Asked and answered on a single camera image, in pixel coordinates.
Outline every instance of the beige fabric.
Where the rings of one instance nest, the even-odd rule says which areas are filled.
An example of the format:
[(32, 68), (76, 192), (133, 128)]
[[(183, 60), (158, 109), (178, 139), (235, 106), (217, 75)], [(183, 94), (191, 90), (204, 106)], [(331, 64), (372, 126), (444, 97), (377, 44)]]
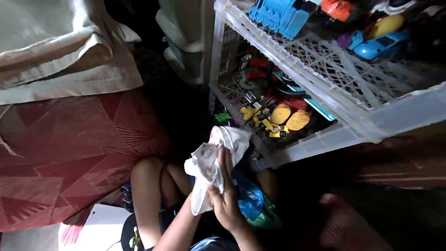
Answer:
[(142, 85), (102, 0), (0, 1), (0, 105), (123, 91)]

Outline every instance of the blue toy car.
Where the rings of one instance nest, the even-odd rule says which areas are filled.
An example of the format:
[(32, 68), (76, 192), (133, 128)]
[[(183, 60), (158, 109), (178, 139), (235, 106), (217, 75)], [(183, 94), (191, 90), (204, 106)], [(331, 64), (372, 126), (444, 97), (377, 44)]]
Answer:
[(409, 40), (409, 34), (406, 32), (390, 32), (359, 44), (353, 51), (367, 60), (374, 60), (378, 57), (391, 58), (403, 48), (404, 41), (407, 40)]
[(258, 0), (249, 9), (249, 18), (293, 40), (310, 14), (301, 9), (302, 0)]

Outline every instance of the blue plastic bag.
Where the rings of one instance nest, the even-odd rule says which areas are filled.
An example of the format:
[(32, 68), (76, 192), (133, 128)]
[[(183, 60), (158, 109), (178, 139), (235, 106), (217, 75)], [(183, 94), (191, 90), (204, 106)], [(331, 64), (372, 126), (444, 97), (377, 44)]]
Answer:
[(262, 190), (236, 169), (232, 170), (232, 178), (237, 181), (235, 190), (242, 214), (252, 221), (255, 220), (263, 211)]

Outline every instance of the hand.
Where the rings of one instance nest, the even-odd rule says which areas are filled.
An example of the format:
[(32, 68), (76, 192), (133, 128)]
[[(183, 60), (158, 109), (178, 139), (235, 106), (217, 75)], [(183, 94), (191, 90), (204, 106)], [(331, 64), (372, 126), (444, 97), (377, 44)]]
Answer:
[(219, 149), (218, 161), (222, 167), (224, 180), (223, 194), (220, 194), (219, 190), (213, 185), (207, 187), (207, 192), (210, 195), (211, 204), (214, 206), (215, 216), (218, 221), (226, 230), (234, 234), (234, 232), (239, 230), (249, 229), (249, 225), (246, 222), (246, 218), (242, 215), (235, 197), (231, 177), (231, 153), (227, 148), (221, 147)]

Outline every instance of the green toy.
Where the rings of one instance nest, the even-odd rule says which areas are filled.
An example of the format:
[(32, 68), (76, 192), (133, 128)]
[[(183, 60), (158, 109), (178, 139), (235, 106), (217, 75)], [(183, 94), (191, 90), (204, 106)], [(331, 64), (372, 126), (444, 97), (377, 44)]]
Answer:
[(232, 119), (232, 117), (228, 113), (220, 113), (220, 114), (215, 115), (215, 119), (218, 122), (226, 122), (226, 121)]
[(129, 244), (130, 248), (134, 248), (134, 247), (136, 247), (135, 250), (137, 250), (138, 243), (139, 243), (139, 241), (141, 240), (141, 238), (140, 238), (140, 236), (139, 236), (139, 232), (138, 232), (138, 227), (135, 226), (135, 227), (133, 228), (133, 231), (135, 231), (135, 236), (133, 236), (133, 237), (130, 239), (130, 241), (128, 242), (128, 244)]

